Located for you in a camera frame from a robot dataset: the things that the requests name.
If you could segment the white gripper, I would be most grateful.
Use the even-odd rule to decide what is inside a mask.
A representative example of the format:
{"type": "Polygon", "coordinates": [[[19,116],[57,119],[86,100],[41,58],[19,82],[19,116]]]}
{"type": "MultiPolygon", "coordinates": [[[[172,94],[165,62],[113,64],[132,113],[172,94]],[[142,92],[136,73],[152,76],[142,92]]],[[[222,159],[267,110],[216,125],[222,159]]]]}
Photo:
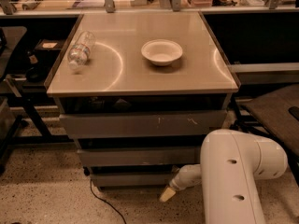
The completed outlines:
{"type": "Polygon", "coordinates": [[[176,191],[199,185],[201,183],[201,176],[200,164],[184,165],[175,173],[169,182],[169,186],[165,187],[160,195],[159,201],[165,203],[176,194],[176,191]]]}

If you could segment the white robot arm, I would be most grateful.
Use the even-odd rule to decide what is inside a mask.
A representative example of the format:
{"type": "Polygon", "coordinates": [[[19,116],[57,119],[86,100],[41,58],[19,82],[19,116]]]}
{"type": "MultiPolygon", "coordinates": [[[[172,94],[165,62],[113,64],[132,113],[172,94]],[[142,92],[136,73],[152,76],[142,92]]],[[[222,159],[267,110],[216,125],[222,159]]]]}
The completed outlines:
{"type": "Polygon", "coordinates": [[[255,182],[278,178],[287,166],[286,152],[274,140],[220,129],[206,136],[200,162],[180,168],[160,200],[200,184],[206,224],[265,224],[255,182]]]}

